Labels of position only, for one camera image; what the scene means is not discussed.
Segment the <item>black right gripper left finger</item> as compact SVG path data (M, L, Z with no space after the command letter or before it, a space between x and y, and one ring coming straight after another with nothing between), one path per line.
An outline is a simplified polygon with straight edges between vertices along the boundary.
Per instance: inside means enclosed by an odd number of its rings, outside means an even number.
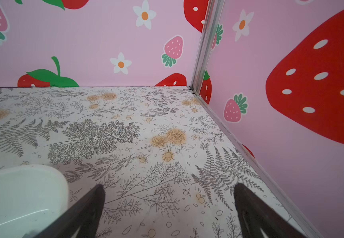
M105 201L103 185L95 185L37 238L94 238Z

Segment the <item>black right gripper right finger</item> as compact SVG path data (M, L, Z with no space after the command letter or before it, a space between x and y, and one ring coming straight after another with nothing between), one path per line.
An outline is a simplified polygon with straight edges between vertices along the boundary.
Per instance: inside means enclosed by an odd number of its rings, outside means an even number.
M244 184L234 186L233 196L244 238L305 237Z

